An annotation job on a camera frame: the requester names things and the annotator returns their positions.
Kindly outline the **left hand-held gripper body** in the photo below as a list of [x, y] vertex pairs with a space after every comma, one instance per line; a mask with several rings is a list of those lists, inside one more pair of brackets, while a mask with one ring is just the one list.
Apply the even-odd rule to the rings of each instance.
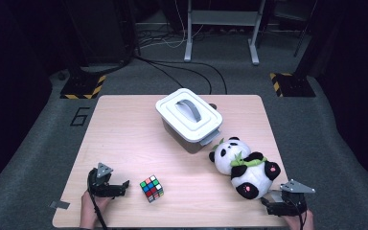
[[91, 195], [99, 197], [111, 197], [108, 183], [113, 170], [104, 163], [99, 163], [93, 168], [87, 177], [87, 189]]

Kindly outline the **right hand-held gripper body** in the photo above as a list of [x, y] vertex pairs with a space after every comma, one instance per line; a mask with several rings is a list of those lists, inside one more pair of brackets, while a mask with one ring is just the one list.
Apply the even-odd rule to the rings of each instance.
[[284, 210], [282, 216], [299, 216], [308, 210], [305, 194], [314, 194], [315, 189], [294, 179], [282, 184], [281, 198]]

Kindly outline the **colourful puzzle cube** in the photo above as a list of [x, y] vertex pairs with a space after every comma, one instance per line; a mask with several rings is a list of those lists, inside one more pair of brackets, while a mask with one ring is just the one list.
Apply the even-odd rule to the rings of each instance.
[[160, 181], [155, 175], [152, 175], [140, 183], [140, 188], [149, 203], [160, 198], [164, 194], [164, 190]]

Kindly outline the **panda plush toy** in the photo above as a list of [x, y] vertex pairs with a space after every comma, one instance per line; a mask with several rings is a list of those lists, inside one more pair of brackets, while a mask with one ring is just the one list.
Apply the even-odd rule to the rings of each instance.
[[230, 177], [236, 192], [245, 199], [264, 196], [281, 173], [276, 162], [269, 161], [261, 152], [252, 151], [238, 137], [221, 139], [209, 158], [220, 173]]

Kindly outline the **translucent grey storage box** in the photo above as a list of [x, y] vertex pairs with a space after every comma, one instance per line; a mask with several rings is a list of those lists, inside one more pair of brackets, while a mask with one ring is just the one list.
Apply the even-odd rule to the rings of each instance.
[[187, 129], [186, 126], [175, 127], [163, 120], [164, 129], [188, 153], [197, 153], [220, 135], [219, 124], [211, 119], [198, 122]]

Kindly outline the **white lid with grey handle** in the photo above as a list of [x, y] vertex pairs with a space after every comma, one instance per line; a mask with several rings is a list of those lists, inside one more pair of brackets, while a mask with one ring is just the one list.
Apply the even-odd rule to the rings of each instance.
[[222, 116], [190, 89], [174, 91], [155, 107], [162, 119], [188, 143], [205, 146], [220, 135]]

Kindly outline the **person's right hand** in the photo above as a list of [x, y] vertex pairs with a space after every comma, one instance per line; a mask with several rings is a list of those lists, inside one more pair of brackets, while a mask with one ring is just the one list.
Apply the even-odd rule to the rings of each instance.
[[307, 210], [302, 218], [297, 216], [282, 216], [282, 219], [287, 223], [290, 230], [315, 230], [313, 213], [311, 210]]

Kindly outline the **person's left hand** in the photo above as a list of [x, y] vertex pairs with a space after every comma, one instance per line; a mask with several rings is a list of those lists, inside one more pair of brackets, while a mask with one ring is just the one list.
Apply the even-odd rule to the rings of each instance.
[[[100, 212], [103, 213], [108, 205], [108, 203], [112, 200], [111, 197], [98, 197], [95, 196], [94, 200], [100, 209]], [[98, 220], [98, 216], [95, 212], [94, 204], [92, 202], [90, 194], [85, 191], [81, 196], [81, 208], [80, 208], [80, 229], [82, 230], [93, 230], [96, 222]]]

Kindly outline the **grey tape piece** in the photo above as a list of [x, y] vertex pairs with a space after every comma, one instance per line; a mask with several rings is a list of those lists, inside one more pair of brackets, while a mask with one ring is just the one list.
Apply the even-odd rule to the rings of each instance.
[[49, 206], [54, 209], [64, 209], [67, 210], [69, 207], [69, 203], [61, 200], [52, 201]]

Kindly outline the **black yellow striped base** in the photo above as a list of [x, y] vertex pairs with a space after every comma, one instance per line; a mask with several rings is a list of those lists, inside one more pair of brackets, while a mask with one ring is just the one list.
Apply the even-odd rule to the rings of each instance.
[[87, 77], [85, 81], [70, 78], [60, 91], [62, 99], [95, 99], [104, 84], [106, 76]]
[[314, 97], [307, 79], [298, 79], [290, 73], [269, 74], [278, 97]]

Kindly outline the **black stand leg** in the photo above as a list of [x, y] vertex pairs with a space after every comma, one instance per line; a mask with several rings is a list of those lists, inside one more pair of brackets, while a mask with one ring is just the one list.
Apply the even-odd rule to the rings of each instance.
[[296, 50], [293, 54], [295, 58], [297, 57], [300, 51], [307, 29], [309, 27], [309, 24], [311, 23], [311, 18], [315, 11], [317, 0], [298, 0], [297, 3], [298, 3], [297, 17], [302, 30], [299, 34], [299, 41]]

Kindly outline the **grey metal stand frame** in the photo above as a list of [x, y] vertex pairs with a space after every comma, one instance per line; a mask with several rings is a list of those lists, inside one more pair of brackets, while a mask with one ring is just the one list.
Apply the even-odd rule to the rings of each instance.
[[253, 28], [253, 35], [248, 39], [251, 61], [253, 65], [259, 65], [256, 41], [264, 15], [265, 2], [266, 0], [258, 0], [259, 8], [256, 11], [210, 11], [194, 10], [193, 0], [188, 0], [188, 29], [184, 61], [192, 60], [194, 25], [246, 26]]

